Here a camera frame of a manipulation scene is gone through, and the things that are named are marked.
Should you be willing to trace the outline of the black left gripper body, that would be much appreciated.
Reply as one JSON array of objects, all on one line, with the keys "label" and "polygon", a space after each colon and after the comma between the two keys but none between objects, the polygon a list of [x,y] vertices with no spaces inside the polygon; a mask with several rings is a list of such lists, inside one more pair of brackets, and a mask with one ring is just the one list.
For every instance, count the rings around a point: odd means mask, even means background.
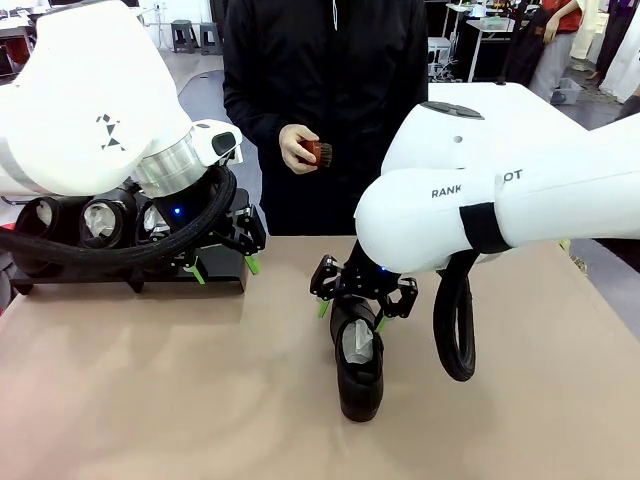
[{"label": "black left gripper body", "polygon": [[181,191],[165,197],[152,198],[151,202],[172,233],[186,227],[203,210],[201,196],[190,191]]}]

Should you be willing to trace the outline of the person's right hand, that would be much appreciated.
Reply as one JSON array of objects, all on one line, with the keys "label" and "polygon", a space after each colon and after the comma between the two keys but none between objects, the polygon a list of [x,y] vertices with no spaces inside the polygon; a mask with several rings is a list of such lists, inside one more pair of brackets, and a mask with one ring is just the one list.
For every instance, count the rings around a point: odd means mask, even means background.
[{"label": "person's right hand", "polygon": [[315,157],[302,143],[318,140],[319,137],[304,125],[285,125],[279,132],[278,142],[286,166],[297,175],[315,171]]}]

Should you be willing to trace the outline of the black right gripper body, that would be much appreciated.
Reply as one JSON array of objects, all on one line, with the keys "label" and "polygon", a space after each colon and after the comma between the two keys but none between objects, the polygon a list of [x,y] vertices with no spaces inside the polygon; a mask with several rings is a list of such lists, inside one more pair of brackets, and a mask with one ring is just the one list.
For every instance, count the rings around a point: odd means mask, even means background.
[{"label": "black right gripper body", "polygon": [[372,300],[394,292],[399,280],[399,274],[376,264],[359,243],[354,244],[341,273],[341,283],[348,293]]}]

